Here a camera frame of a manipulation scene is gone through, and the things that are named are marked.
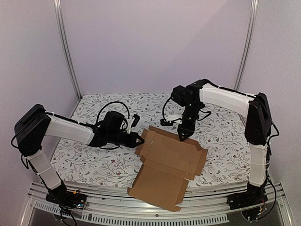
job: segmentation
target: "brown cardboard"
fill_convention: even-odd
[[[188,185],[200,175],[207,150],[192,139],[179,141],[178,135],[155,127],[144,130],[143,145],[136,149],[143,166],[135,178],[129,195],[170,211],[179,211]]]

